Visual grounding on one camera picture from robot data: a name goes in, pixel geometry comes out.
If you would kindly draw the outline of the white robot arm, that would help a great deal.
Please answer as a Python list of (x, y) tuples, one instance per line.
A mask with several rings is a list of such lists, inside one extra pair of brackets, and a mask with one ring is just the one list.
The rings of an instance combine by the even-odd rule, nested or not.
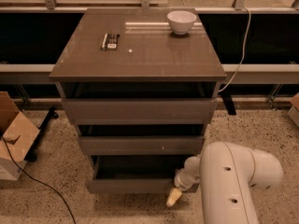
[(198, 184), (205, 224), (259, 224), (249, 190), (273, 189), (282, 179), (283, 168), (272, 154), (214, 142), (176, 171), (166, 205), (174, 205), (184, 191)]

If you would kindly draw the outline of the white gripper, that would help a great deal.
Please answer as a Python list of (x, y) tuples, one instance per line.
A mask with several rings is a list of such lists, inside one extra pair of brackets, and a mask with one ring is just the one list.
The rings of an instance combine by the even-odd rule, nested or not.
[(197, 171), (188, 171), (183, 168), (176, 171), (174, 178), (175, 188), (170, 190), (166, 205), (172, 207), (181, 197), (182, 191), (190, 189), (194, 184), (200, 182), (200, 174)]

